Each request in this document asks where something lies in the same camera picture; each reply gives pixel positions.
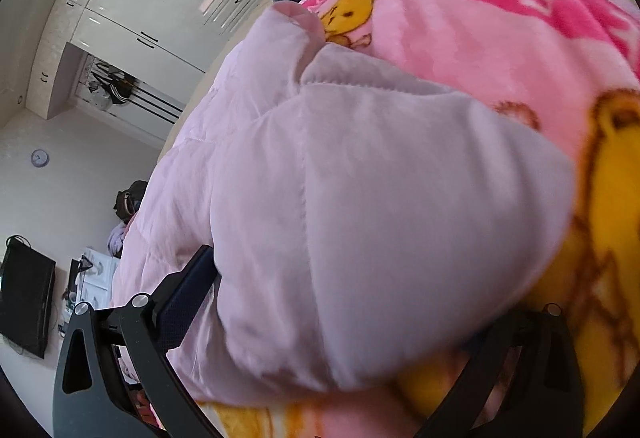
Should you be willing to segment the pink cartoon bear blanket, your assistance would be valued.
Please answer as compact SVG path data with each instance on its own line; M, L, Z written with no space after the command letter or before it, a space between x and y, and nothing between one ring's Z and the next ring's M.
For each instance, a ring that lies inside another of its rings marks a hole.
M585 389L585 426L639 361L639 13L622 0L307 0L329 44L468 94L573 163L570 220L516 302L560 305ZM423 411L450 346L395 376Z

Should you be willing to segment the white drawer chest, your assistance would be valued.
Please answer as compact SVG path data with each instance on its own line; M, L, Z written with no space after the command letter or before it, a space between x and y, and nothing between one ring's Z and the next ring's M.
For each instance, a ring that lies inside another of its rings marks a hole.
M86 247L70 262L63 300L69 310L88 302L95 310L105 309L112 300L112 284L119 259Z

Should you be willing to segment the purple clothes pile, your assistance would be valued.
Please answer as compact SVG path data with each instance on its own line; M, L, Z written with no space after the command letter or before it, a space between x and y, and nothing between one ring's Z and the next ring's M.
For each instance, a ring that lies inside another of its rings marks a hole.
M127 225L120 222L114 227L107 238L106 249L108 254L112 257L120 258L122 256L122 249L124 248L124 241L127 233Z

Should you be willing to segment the pink quilted jacket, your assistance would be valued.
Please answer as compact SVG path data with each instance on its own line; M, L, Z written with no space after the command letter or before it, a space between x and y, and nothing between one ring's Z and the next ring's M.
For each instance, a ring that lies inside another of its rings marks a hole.
M514 305L561 244L574 185L536 130L329 44L280 2L155 167L113 302L209 245L219 286L169 356L192 396L356 392Z

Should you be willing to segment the round wall clock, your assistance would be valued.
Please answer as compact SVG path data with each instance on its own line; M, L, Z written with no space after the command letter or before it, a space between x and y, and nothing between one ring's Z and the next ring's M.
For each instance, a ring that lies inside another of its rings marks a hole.
M50 155L46 150L36 149L30 154L30 162L35 168L46 167L50 162Z

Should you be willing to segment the dark bag on floor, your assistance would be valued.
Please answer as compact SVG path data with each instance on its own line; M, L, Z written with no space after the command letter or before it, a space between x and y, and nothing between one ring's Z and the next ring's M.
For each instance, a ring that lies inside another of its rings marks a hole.
M129 224L130 220L140 208L148 183L137 180L130 184L129 188L119 191L116 194L114 211L116 216L124 224Z

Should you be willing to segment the hanging bags on door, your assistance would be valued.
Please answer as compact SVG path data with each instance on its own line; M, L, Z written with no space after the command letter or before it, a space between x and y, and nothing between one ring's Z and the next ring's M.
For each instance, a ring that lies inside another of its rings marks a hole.
M169 124L175 124L182 113L168 99L143 89L134 76L105 62L96 62L90 68L86 86L104 110L135 106Z

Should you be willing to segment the black television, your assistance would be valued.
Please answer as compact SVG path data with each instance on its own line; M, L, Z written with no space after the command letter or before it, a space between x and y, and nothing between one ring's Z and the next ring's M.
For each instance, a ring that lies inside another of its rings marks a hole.
M33 356L46 355L55 261L19 236L6 240L1 263L1 335Z

